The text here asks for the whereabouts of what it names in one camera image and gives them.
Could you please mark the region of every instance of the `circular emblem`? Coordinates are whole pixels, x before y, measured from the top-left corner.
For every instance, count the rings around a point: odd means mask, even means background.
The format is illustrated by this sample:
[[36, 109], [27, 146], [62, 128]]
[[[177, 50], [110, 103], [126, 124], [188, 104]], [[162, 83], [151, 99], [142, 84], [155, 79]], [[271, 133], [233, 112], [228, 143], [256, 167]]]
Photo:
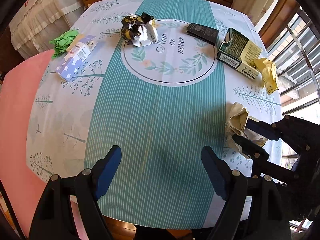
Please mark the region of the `circular emblem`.
[[123, 42], [121, 57], [136, 77], [156, 85], [178, 87], [208, 77], [217, 65], [216, 48], [186, 33], [189, 23], [156, 20], [157, 43], [135, 47]]

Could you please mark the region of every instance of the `green crumpled paper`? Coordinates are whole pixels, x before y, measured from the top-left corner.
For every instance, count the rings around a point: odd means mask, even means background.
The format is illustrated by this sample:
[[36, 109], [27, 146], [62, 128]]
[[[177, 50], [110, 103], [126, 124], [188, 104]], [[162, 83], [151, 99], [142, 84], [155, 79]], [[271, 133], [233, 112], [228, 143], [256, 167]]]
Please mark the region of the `green crumpled paper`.
[[49, 41], [50, 44], [54, 45], [54, 54], [52, 55], [52, 58], [59, 57], [63, 54], [78, 34], [77, 30], [71, 30], [63, 33], [58, 38]]

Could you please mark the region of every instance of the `barcode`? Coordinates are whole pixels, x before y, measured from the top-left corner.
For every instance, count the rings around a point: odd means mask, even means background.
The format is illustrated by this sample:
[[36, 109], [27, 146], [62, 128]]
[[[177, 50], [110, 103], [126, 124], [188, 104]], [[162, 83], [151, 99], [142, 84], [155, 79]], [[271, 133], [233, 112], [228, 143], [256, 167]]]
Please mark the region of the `barcode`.
[[224, 54], [221, 54], [219, 59], [224, 61], [224, 62], [226, 62], [226, 63], [228, 63], [228, 64], [230, 64], [231, 66], [233, 66], [235, 68], [238, 67], [238, 65], [240, 64], [239, 62], [233, 60], [231, 57], [228, 57], [228, 56], [226, 56]]
[[82, 60], [82, 61], [84, 61], [85, 60], [85, 54], [83, 53], [83, 51], [81, 50], [81, 51], [79, 51], [79, 53], [78, 53], [78, 57]]

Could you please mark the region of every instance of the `black and gold crumpled wrapper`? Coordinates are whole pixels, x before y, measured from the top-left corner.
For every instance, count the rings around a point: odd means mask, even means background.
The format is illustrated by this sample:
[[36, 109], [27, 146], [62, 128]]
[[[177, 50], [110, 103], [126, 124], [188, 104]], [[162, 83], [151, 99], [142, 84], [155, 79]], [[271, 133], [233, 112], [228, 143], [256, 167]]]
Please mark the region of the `black and gold crumpled wrapper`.
[[153, 16], [129, 14], [122, 19], [121, 36], [127, 44], [143, 47], [158, 42], [156, 22]]

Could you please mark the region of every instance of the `cardboard box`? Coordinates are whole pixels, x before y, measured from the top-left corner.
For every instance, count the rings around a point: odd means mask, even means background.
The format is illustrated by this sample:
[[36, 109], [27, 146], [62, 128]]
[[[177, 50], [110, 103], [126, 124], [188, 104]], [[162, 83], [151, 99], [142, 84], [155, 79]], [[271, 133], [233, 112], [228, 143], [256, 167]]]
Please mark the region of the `cardboard box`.
[[78, 70], [84, 66], [85, 59], [97, 45], [93, 39], [95, 36], [88, 35], [80, 39], [64, 57], [64, 62], [56, 68], [56, 73], [66, 81], [70, 81]]
[[260, 53], [261, 49], [257, 45], [240, 32], [229, 28], [219, 48], [217, 59], [247, 77], [255, 79], [260, 72], [252, 62], [259, 57]]

